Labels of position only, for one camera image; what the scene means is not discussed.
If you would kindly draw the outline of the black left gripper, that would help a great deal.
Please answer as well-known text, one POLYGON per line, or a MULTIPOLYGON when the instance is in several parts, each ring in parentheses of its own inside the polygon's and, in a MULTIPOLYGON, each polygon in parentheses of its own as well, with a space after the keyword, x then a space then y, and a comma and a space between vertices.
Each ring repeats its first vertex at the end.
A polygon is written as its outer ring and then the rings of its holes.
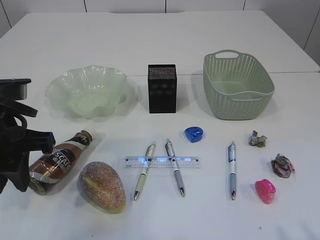
POLYGON ((49 154, 55 146, 52 132, 35 131, 17 124, 0 122, 0 190, 10 181, 25 192, 30 184, 30 152, 49 154))

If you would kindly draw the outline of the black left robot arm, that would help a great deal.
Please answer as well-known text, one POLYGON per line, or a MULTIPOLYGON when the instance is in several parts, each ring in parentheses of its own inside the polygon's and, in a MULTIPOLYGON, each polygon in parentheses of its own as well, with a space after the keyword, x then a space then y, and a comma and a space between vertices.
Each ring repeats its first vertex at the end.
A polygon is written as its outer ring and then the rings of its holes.
POLYGON ((25 117, 36 117, 38 111, 20 102, 0 98, 0 190, 11 181, 25 192, 30 183, 30 152, 49 154, 56 144, 52 132, 28 129, 25 117))

